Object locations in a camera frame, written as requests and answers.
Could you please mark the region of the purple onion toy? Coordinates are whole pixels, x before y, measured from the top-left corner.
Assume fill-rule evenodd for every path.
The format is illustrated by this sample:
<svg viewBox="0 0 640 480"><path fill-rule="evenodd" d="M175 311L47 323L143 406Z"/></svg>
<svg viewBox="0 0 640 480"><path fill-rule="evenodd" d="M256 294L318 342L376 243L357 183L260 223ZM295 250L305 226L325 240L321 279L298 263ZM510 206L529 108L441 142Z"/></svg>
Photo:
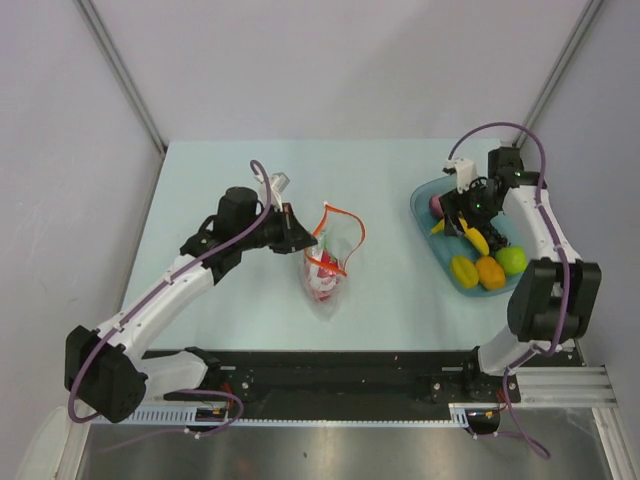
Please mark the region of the purple onion toy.
<svg viewBox="0 0 640 480"><path fill-rule="evenodd" d="M443 209L440 203L440 196L433 195L429 199L429 211L434 218L441 219L444 216Z"/></svg>

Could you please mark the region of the red dragon fruit toy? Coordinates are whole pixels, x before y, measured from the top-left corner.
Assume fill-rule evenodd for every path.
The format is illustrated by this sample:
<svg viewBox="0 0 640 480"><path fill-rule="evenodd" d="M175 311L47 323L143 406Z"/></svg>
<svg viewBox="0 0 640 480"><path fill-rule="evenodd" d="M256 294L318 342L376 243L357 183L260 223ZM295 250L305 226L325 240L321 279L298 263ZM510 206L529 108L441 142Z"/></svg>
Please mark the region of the red dragon fruit toy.
<svg viewBox="0 0 640 480"><path fill-rule="evenodd" d="M303 258L303 285L319 303L330 301L345 279L342 261L324 243L311 247Z"/></svg>

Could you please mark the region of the yellow banana toy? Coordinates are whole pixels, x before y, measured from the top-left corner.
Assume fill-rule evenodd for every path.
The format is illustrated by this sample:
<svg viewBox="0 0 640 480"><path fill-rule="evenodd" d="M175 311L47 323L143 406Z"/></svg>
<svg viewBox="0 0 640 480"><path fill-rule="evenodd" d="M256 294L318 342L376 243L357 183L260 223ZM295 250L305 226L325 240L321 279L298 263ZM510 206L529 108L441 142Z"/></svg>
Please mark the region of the yellow banana toy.
<svg viewBox="0 0 640 480"><path fill-rule="evenodd" d="M462 217L459 218L460 223L464 230L464 237L474 246L474 248L482 255L488 256L490 254L490 248L485 237L476 228L469 227L466 220ZM432 229L431 234L437 234L444 230L445 220L441 219Z"/></svg>

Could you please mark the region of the clear zip bag orange zipper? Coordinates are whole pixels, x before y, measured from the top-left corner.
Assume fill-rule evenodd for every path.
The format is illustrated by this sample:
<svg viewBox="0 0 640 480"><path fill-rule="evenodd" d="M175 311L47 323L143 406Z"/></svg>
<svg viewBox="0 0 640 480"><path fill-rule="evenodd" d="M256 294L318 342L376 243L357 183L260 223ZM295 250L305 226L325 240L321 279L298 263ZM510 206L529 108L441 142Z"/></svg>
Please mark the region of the clear zip bag orange zipper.
<svg viewBox="0 0 640 480"><path fill-rule="evenodd" d="M348 263L366 240L362 219L348 210L323 203L322 217L312 232L317 243L303 250L299 279L314 315L330 321L346 296Z"/></svg>

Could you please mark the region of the yellow mango toy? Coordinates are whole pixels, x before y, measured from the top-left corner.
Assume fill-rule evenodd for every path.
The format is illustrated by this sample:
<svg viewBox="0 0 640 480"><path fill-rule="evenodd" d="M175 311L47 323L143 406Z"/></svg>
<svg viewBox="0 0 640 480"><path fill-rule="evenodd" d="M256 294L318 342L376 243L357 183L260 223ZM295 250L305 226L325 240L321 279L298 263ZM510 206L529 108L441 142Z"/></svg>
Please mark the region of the yellow mango toy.
<svg viewBox="0 0 640 480"><path fill-rule="evenodd" d="M478 270L467 257L454 256L450 262L450 271L456 282L464 289L474 288L479 283Z"/></svg>

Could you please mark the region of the orange fruit toy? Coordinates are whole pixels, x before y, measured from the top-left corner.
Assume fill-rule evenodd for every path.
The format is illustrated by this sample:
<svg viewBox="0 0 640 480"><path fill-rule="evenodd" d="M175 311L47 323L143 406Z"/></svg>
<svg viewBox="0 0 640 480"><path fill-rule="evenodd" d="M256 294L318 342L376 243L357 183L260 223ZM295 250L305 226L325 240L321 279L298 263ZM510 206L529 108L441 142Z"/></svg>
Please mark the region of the orange fruit toy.
<svg viewBox="0 0 640 480"><path fill-rule="evenodd" d="M498 290L506 285L506 275L500 264L491 256L479 258L475 267L479 283L489 291Z"/></svg>

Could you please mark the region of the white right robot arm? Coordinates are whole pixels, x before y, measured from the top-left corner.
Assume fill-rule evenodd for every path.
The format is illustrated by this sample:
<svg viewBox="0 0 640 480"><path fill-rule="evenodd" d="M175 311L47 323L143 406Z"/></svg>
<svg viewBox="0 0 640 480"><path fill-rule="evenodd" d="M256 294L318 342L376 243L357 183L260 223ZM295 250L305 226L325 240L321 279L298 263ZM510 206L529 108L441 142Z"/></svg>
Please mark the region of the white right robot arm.
<svg viewBox="0 0 640 480"><path fill-rule="evenodd" d="M455 179L441 198L445 233L461 234L464 227L486 233L504 214L527 260L507 304L506 327L479 347L479 366L461 376L463 393L484 401L497 389L495 375L510 374L534 355L552 356L585 334L602 272L571 247L552 211L544 171L526 170L518 149L491 151L484 176L474 161L454 156L443 171Z"/></svg>

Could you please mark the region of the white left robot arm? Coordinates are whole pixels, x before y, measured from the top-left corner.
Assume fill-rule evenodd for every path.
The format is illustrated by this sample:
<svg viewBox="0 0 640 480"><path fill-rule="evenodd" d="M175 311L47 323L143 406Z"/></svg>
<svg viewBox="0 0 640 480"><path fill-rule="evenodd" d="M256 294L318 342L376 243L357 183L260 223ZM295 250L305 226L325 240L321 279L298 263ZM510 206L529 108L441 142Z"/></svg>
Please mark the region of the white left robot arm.
<svg viewBox="0 0 640 480"><path fill-rule="evenodd" d="M150 351L174 318L237 267L245 252L292 254L316 243L290 204L230 188L147 293L101 325L68 335L69 403L83 402L112 423L156 398L223 398L232 417L250 421L443 418L446 404L461 393L459 352Z"/></svg>

